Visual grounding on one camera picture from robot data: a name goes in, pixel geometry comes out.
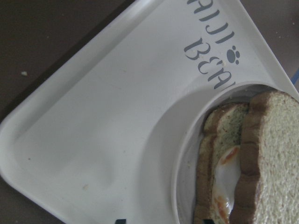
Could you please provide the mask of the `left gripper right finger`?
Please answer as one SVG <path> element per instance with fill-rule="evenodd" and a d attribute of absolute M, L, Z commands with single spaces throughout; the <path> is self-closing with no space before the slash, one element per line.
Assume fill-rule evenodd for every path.
<path fill-rule="evenodd" d="M 214 224 L 213 220 L 211 220 L 211 219 L 204 219 L 203 223 L 204 224 Z"/>

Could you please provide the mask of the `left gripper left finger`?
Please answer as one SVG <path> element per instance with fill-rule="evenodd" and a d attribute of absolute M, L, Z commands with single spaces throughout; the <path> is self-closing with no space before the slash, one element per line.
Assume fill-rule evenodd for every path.
<path fill-rule="evenodd" d="M 117 219 L 115 224 L 126 224 L 126 219 Z"/>

